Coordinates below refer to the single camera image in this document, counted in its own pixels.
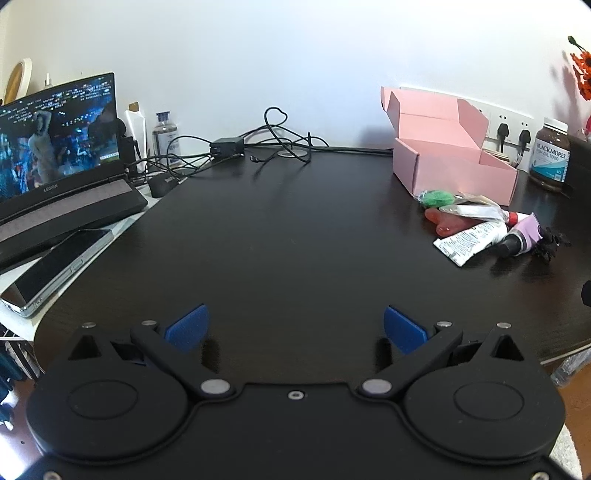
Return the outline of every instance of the power outlet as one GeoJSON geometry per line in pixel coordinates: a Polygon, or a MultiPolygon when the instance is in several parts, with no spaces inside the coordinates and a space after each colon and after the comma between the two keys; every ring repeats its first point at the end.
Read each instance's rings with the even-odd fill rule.
{"type": "Polygon", "coordinates": [[[509,127],[509,136],[505,139],[505,144],[519,145],[519,135],[522,130],[529,130],[531,138],[535,137],[535,133],[540,129],[535,124],[535,120],[531,115],[516,112],[514,110],[494,105],[492,103],[481,102],[474,98],[468,98],[463,95],[454,95],[452,93],[440,92],[438,90],[431,90],[420,87],[402,86],[403,90],[420,90],[422,92],[439,93],[441,95],[449,95],[456,98],[463,98],[471,103],[473,106],[478,108],[482,114],[488,118],[488,130],[486,137],[490,140],[497,141],[498,136],[496,134],[500,124],[507,124],[509,127]]]}

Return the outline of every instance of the green sponge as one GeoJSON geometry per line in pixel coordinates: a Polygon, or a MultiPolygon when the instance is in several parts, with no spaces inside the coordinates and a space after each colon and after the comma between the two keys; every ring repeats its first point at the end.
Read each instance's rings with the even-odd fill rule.
{"type": "Polygon", "coordinates": [[[419,194],[417,200],[425,208],[439,208],[452,205],[456,201],[456,196],[445,190],[427,190],[419,194]]]}

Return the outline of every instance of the black table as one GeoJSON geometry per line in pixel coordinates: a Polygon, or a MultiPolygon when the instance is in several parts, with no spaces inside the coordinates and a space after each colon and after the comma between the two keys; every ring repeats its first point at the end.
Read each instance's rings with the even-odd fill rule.
{"type": "MultiPolygon", "coordinates": [[[[591,343],[589,212],[520,173],[513,210],[562,231],[545,265],[489,252],[458,268],[392,175],[391,159],[315,154],[226,163],[173,190],[109,247],[41,321],[47,367],[83,322],[123,329],[205,303],[228,380],[360,381],[392,304],[427,323],[487,332],[510,322],[540,359],[591,343]]],[[[199,361],[195,354],[192,361],[199,361]]]]}

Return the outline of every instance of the smartphone screen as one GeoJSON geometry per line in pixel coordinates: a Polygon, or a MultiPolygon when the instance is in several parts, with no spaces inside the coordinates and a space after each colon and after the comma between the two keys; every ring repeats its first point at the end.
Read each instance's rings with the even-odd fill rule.
{"type": "Polygon", "coordinates": [[[108,230],[83,230],[66,238],[10,285],[2,293],[2,299],[24,308],[43,287],[107,233],[108,230]]]}

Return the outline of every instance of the pink box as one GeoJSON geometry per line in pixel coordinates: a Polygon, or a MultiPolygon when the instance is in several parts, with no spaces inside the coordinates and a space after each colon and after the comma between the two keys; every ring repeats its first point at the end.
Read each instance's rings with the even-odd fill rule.
{"type": "Polygon", "coordinates": [[[482,151],[488,119],[467,101],[382,87],[394,141],[394,173],[413,195],[423,190],[484,195],[509,205],[517,170],[482,151]]]}

